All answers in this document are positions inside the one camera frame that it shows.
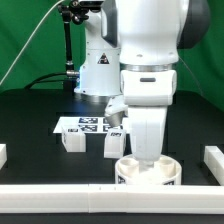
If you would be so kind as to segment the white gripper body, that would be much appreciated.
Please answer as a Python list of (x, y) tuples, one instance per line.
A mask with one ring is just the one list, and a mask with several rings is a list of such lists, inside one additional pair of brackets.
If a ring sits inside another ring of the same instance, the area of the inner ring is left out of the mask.
[(176, 91), (176, 71), (123, 70), (121, 74), (132, 154), (136, 160), (152, 166), (161, 155), (167, 109)]

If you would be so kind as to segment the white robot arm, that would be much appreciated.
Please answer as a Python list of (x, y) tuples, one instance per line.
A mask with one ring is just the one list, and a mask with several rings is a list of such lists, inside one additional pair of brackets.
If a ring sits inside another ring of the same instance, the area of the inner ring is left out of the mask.
[(76, 0), (72, 6), (87, 34), (75, 92), (106, 98), (112, 126), (126, 114), (133, 157), (154, 164), (176, 91), (178, 51), (193, 47), (207, 32), (207, 0)]

